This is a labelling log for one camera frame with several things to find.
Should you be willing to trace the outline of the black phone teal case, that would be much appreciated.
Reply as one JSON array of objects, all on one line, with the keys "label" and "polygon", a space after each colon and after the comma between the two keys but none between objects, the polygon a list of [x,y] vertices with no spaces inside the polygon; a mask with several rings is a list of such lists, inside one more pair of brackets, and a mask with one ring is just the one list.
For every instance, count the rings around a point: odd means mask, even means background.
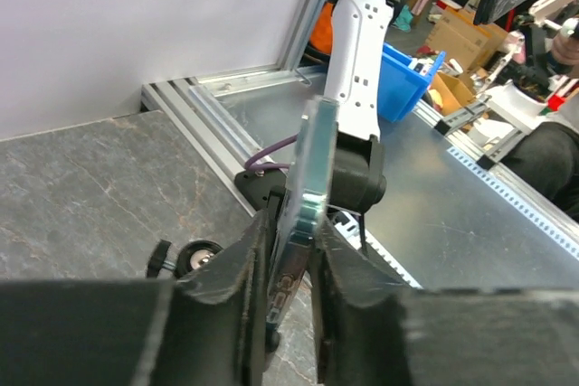
[{"label": "black phone teal case", "polygon": [[277,220],[268,285],[266,331],[279,328],[303,278],[315,238],[327,211],[339,105],[311,100],[302,116]]}]

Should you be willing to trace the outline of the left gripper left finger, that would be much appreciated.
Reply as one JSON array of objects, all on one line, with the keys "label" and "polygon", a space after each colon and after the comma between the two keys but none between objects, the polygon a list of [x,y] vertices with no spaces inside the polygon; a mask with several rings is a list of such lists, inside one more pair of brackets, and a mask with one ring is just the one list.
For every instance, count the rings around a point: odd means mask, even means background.
[{"label": "left gripper left finger", "polygon": [[266,212],[184,278],[6,280],[4,385],[259,385]]}]

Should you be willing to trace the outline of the black round base phone stand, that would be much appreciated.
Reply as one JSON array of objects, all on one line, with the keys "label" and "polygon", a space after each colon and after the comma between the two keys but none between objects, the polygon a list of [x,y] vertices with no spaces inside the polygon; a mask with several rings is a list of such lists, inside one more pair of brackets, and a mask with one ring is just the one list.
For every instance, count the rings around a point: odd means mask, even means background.
[{"label": "black round base phone stand", "polygon": [[160,240],[153,249],[145,272],[146,278],[158,278],[162,270],[169,271],[176,279],[203,267],[213,256],[223,248],[210,240],[194,240],[179,250],[175,260],[168,258],[173,244],[168,240]]}]

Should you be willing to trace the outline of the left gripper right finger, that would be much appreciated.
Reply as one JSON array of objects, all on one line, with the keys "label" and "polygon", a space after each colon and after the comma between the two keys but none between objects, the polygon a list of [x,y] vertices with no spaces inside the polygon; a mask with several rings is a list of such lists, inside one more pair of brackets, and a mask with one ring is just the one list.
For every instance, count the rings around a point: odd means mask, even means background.
[{"label": "left gripper right finger", "polygon": [[324,385],[575,385],[574,290],[409,287],[325,221],[309,262]]}]

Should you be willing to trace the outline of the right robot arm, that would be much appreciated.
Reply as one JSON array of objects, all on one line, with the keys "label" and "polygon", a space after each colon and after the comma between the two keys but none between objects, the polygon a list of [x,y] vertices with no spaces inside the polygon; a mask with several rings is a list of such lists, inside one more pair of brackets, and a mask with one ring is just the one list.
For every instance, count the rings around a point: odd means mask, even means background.
[{"label": "right robot arm", "polygon": [[417,100],[425,87],[417,73],[399,61],[385,65],[384,37],[394,0],[337,0],[332,15],[333,46],[323,96],[310,101],[298,134],[251,157],[235,184],[245,198],[253,182],[285,178],[280,224],[319,225],[328,207],[358,215],[381,201],[385,192],[384,147],[379,140],[379,99],[391,83],[401,96]]}]

